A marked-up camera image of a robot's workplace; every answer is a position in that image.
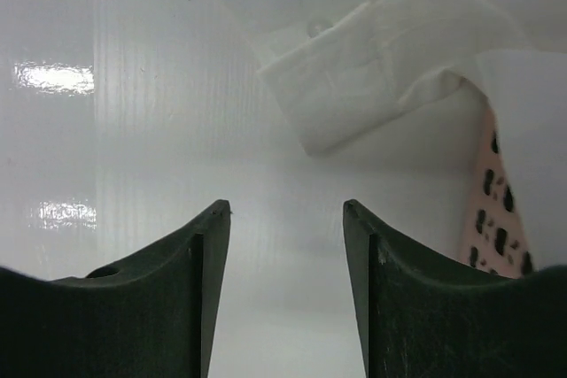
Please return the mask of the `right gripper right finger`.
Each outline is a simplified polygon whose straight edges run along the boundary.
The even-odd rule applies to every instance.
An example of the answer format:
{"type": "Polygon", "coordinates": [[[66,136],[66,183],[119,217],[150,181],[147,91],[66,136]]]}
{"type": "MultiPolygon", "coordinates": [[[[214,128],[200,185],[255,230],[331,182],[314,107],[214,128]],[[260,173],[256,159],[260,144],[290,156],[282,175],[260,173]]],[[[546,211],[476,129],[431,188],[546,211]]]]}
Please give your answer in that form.
{"type": "Polygon", "coordinates": [[[563,377],[566,269],[519,279],[450,259],[343,207],[364,370],[369,377],[563,377]]]}

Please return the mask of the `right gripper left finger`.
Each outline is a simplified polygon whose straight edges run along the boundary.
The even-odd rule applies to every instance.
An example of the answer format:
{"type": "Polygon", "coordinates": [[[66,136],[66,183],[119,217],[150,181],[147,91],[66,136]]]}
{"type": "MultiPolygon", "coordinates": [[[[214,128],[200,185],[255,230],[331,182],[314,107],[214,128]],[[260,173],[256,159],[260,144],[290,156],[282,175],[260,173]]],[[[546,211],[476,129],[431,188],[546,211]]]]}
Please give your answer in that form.
{"type": "Polygon", "coordinates": [[[218,200],[83,278],[1,272],[4,377],[205,377],[229,247],[218,200]]]}

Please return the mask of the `white shirt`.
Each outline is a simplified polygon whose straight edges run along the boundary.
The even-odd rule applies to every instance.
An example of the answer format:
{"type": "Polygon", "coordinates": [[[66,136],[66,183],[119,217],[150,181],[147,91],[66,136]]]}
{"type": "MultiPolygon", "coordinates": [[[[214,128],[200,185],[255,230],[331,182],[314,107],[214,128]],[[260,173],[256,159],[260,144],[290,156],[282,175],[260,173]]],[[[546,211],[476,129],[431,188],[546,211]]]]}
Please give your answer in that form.
{"type": "Polygon", "coordinates": [[[532,258],[566,260],[566,0],[222,2],[308,154],[482,94],[532,258]]]}

